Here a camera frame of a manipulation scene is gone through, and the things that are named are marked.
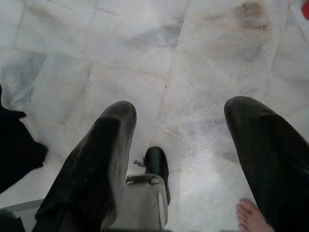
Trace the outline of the black shirt with red collar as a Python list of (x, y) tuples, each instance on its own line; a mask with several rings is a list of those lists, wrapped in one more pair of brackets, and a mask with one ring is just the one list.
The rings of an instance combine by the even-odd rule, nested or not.
[(0, 194), (32, 170), (41, 168), (48, 152), (20, 121), (27, 115), (3, 107), (1, 95), (0, 85)]

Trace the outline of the red plastic stool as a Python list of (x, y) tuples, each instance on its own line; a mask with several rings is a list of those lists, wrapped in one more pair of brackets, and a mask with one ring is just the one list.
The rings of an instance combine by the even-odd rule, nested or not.
[(309, 0), (306, 0), (306, 1), (303, 3), (303, 5), (302, 5), (302, 7), (301, 7), (301, 12), (302, 12), (303, 16), (304, 16), (307, 20), (309, 20)]

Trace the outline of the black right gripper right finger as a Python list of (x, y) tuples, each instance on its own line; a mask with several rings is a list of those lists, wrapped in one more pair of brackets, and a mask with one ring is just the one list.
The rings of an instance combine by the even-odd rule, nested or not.
[(309, 142), (246, 96), (224, 106), (227, 127), (257, 206), (275, 232), (309, 232)]

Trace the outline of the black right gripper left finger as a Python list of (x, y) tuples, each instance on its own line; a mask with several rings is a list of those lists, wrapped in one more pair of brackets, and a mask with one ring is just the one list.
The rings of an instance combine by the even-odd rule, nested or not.
[(64, 162), (32, 232), (103, 232), (116, 221), (136, 122), (128, 101), (106, 108)]

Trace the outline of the bare human foot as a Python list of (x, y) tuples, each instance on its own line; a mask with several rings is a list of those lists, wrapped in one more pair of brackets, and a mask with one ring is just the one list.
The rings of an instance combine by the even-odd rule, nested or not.
[(237, 222), (241, 232), (275, 232), (265, 221), (258, 207), (249, 200), (236, 206)]

